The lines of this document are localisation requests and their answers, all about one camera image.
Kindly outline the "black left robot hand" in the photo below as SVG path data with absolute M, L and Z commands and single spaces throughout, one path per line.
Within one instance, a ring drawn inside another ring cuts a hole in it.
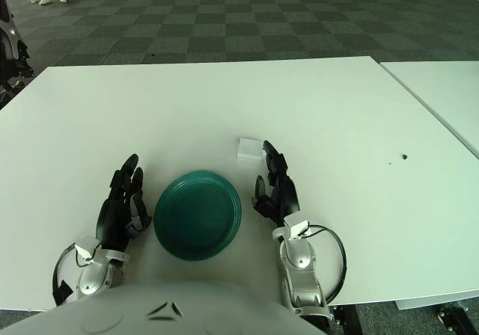
M 123 252 L 149 227 L 152 218 L 143 200 L 143 177 L 136 154 L 114 172 L 97 220 L 96 239 L 102 248 Z

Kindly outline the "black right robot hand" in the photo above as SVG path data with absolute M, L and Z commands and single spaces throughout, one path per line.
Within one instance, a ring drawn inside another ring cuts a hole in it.
M 279 153 L 268 141 L 263 142 L 263 150 L 266 153 L 267 180 L 272 186 L 272 193 L 266 194 L 266 183 L 263 177 L 258 175 L 252 203 L 260 215 L 282 227 L 288 215 L 300 210 L 296 187 L 287 175 L 288 166 L 284 154 Z

